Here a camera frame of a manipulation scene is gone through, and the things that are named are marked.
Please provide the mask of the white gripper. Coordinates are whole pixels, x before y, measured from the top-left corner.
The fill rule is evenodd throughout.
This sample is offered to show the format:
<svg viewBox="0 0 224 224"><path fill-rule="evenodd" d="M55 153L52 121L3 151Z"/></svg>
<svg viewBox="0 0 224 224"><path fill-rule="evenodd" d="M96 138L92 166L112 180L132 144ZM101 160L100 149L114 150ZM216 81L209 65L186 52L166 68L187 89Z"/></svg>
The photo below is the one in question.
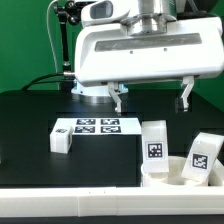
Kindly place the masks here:
<svg viewBox="0 0 224 224"><path fill-rule="evenodd" d="M76 42L75 75L84 86L107 83L118 114L126 111L119 83L181 81L177 112L187 112L194 78L213 78L224 71L222 22L218 17L170 22L164 34L131 37L118 23L84 28Z"/></svg>

